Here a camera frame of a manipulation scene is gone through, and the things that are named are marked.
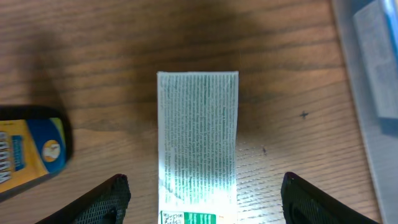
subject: black plastic object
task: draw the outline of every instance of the black plastic object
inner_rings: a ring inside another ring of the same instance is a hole
[[[38,223],[123,223],[130,198],[127,177],[116,174]]]
[[[287,224],[377,224],[292,172],[285,174],[281,194]]]
[[[59,118],[63,128],[63,139],[65,143],[65,157],[63,158],[63,166],[60,169],[56,169],[53,172],[49,172],[41,177],[34,180],[25,182],[14,188],[0,193],[0,202],[13,197],[31,187],[34,187],[42,182],[51,179],[58,175],[62,169],[66,166],[67,162],[71,159],[73,154],[73,138],[72,138],[72,127],[67,116],[53,108],[46,106],[0,106],[0,121],[17,121],[17,120],[46,120],[51,118]]]

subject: wooden surface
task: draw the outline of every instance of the wooden surface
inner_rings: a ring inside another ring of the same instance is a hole
[[[0,204],[1,222],[36,222],[123,173],[125,223],[156,223],[158,70],[240,71],[240,223],[284,222],[287,171],[381,221],[330,1],[3,0],[0,103],[62,102],[75,157]]]

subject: orange circle logo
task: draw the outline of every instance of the orange circle logo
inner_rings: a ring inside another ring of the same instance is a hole
[[[43,146],[43,159],[46,162],[55,161],[61,153],[61,147],[56,140],[49,140]]]

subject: wood grain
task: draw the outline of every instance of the wood grain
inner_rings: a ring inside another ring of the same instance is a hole
[[[156,223],[159,70],[240,71],[240,223],[284,222],[287,171],[381,221],[328,0],[1,1],[0,103],[64,106],[75,138],[65,171],[0,204],[1,221],[123,173],[125,223]]]

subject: green label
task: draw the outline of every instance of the green label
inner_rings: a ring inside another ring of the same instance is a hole
[[[193,212],[161,213],[162,224],[216,224],[216,215]]]

